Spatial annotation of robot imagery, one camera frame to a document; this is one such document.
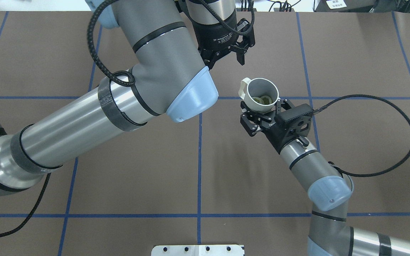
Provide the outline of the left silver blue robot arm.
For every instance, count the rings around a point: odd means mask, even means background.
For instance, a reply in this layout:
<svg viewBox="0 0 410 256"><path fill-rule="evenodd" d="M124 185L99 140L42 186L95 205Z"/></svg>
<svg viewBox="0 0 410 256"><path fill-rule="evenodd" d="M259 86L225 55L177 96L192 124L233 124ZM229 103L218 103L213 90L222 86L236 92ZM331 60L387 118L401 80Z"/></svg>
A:
<svg viewBox="0 0 410 256"><path fill-rule="evenodd" d="M218 91L209 70L255 45L255 13L237 21L234 0L88 0L86 38L105 75L96 89L13 135L0 125L0 196L26 191L62 165L166 113L180 123L209 109ZM138 63L112 72L96 52L97 22L120 27Z"/></svg>

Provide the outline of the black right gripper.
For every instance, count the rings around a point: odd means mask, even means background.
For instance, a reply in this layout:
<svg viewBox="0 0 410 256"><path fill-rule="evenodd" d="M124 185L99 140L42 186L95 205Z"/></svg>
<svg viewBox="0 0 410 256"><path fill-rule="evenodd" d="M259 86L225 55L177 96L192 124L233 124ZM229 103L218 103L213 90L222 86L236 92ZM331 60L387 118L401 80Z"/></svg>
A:
<svg viewBox="0 0 410 256"><path fill-rule="evenodd" d="M274 109L258 113L255 101L241 101L240 123L250 137L258 132L265 134L275 150L281 150L292 141L299 140L301 146L309 146L309 134L314 110L309 104L294 106L290 100L277 100Z"/></svg>

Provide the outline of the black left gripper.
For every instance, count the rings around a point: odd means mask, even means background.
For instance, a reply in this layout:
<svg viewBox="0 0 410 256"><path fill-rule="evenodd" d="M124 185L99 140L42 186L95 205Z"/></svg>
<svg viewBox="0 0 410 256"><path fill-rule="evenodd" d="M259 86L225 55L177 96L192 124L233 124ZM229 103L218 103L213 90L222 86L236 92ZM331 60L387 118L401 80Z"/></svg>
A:
<svg viewBox="0 0 410 256"><path fill-rule="evenodd" d="M245 54L255 45L255 33L247 19L237 22L236 16L224 20L225 24L238 32L246 32L239 42L239 35L226 29L222 24L204 25L193 21L198 42L198 51L204 64L211 70L215 63L231 52L236 53L238 63L245 65Z"/></svg>

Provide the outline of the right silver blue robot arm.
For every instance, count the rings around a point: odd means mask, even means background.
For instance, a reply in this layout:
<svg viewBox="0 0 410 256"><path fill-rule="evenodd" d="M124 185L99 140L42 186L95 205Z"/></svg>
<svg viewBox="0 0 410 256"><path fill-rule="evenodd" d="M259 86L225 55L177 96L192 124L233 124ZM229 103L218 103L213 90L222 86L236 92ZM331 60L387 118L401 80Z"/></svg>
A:
<svg viewBox="0 0 410 256"><path fill-rule="evenodd" d="M330 105L313 109L278 98L260 113L259 104L241 101L240 122L251 137L265 134L312 201L309 256L410 256L410 241L347 224L352 177L358 175L327 161L307 137L312 117Z"/></svg>

